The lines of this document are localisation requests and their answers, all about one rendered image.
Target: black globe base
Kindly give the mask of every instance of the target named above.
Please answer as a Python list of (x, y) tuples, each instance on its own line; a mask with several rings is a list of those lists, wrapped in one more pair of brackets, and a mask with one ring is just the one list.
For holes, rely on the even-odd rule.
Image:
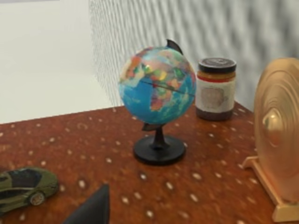
[(181, 160), (185, 155), (184, 143), (171, 136), (163, 136), (162, 128), (155, 136), (140, 139), (134, 145), (135, 158), (147, 165), (166, 166)]

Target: jar label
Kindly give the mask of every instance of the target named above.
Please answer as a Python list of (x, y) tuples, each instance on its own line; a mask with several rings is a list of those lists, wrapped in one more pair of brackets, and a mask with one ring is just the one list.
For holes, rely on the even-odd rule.
[(195, 105), (198, 109), (211, 112), (227, 112), (235, 104), (235, 79), (228, 82), (207, 82), (196, 77)]

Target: golden disc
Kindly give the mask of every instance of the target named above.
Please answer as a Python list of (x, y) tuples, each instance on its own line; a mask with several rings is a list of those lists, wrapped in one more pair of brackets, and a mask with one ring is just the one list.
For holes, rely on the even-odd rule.
[(267, 66), (254, 107), (260, 164), (283, 199), (299, 202), (299, 60), (277, 59)]

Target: gold stand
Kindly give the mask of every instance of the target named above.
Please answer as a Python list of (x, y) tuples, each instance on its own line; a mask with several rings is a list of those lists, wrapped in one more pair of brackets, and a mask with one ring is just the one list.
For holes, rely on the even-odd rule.
[(242, 164), (243, 168), (252, 168), (257, 175), (259, 181), (266, 189), (270, 198), (276, 205), (272, 215), (272, 219), (276, 223), (299, 221), (299, 203), (289, 204), (277, 194), (273, 186), (270, 184), (262, 167), (260, 166), (257, 156), (250, 156), (245, 159)]

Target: table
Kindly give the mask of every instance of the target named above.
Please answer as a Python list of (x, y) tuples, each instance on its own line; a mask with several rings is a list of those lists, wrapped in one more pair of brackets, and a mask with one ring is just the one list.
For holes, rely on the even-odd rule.
[(0, 125), (0, 171), (27, 165), (57, 174), (60, 191), (38, 207), (8, 213), (1, 224), (59, 224), (103, 183), (111, 224), (270, 224), (274, 210), (252, 170), (253, 114), (236, 103), (225, 122), (204, 121), (195, 107), (164, 127), (185, 142), (179, 163), (136, 161), (145, 134), (124, 107)]

